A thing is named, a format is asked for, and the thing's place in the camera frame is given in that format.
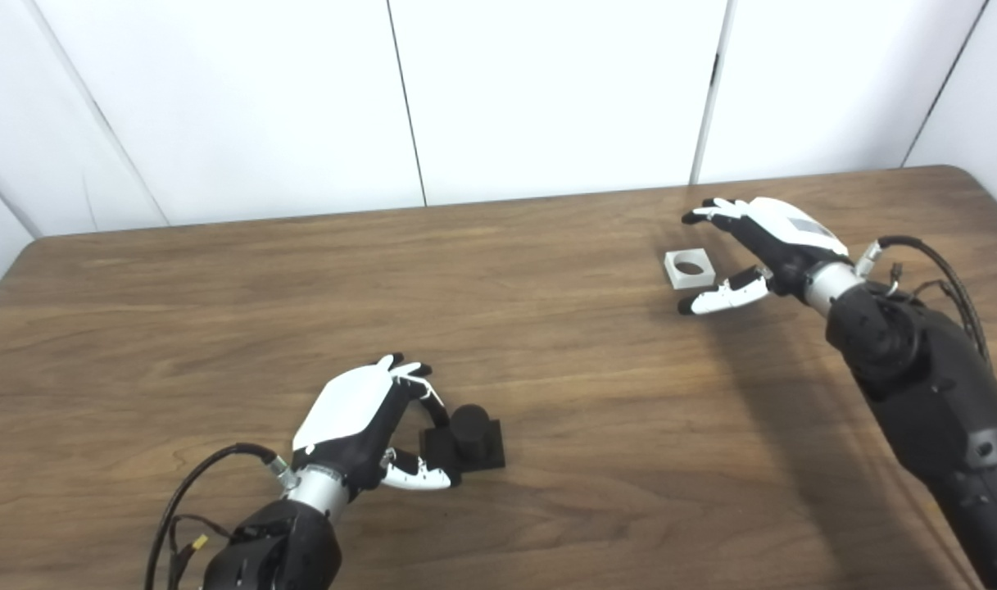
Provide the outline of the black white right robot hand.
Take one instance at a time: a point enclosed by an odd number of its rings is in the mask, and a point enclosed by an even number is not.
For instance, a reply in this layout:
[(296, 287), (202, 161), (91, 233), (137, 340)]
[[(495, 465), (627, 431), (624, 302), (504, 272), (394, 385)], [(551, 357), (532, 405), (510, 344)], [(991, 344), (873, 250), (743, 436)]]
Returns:
[(774, 294), (794, 297), (827, 318), (836, 299), (857, 288), (849, 249), (797, 206), (770, 197), (705, 199), (682, 217), (685, 225), (709, 223), (730, 234), (758, 264), (714, 288), (678, 303), (682, 316), (703, 316), (753, 305)]

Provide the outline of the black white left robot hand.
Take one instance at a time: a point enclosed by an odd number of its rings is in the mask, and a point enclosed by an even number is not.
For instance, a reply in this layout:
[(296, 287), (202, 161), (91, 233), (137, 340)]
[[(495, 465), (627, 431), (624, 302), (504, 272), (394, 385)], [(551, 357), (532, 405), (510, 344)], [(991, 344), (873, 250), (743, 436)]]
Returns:
[(394, 352), (326, 383), (293, 436), (295, 473), (310, 466), (329, 470), (338, 475), (349, 500), (379, 485), (412, 492), (460, 486), (460, 474), (390, 444), (413, 402), (428, 412), (434, 426), (450, 422), (428, 380), (431, 367), (403, 360)]

